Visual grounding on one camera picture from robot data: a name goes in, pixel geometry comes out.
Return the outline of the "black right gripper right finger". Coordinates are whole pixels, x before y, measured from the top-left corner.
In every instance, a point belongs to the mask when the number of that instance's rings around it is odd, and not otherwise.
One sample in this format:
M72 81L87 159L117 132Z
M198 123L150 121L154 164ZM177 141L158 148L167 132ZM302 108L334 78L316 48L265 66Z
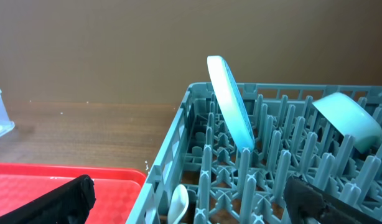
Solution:
M286 211L292 224L375 224L379 220L325 193L300 177L290 176L284 189Z

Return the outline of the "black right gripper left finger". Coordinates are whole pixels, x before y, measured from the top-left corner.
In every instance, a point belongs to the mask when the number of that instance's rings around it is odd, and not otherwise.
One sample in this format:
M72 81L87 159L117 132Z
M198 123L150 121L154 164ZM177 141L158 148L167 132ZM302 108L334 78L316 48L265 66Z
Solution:
M84 224L95 202L94 181L81 175L0 216L0 224Z

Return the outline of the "green bowl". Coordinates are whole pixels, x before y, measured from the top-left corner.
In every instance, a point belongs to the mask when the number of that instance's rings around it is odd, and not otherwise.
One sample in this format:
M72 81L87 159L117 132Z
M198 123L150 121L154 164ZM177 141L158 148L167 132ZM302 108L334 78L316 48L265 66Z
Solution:
M353 136L360 153L380 142L379 123L349 96L335 92L313 102L313 106L341 135Z

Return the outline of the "white plastic spoon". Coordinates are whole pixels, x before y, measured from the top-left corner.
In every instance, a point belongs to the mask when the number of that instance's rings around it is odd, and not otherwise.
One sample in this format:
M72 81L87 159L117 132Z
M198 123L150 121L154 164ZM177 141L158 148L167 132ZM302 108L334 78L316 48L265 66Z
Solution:
M167 214L168 224L179 224L189 206L189 195L184 185L179 184L173 191Z

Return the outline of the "light blue plate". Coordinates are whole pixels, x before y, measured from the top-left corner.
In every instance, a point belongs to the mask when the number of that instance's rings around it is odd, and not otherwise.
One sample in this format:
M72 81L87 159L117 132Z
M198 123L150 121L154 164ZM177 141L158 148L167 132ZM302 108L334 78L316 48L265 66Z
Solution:
M218 105L239 151L255 147L253 129L245 104L226 60L219 55L207 57L207 67Z

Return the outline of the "grey dishwasher rack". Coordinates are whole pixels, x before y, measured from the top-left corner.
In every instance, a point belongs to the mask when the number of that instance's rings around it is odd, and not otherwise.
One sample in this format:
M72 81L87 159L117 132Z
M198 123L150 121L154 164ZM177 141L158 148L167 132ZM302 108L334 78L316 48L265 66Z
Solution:
M286 180L294 175L382 222L382 135L368 152L344 137L313 102L344 93L380 123L382 86L240 83L255 135L239 150L210 83L193 83L168 130L128 223L160 223L178 185L193 223L287 223Z

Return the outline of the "red plastic tray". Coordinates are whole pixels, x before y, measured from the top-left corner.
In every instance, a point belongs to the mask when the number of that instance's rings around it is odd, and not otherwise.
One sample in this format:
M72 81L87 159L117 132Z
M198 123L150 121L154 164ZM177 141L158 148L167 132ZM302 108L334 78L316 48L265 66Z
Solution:
M130 168L0 163L0 216L84 174L96 194L86 222L125 223L146 179Z

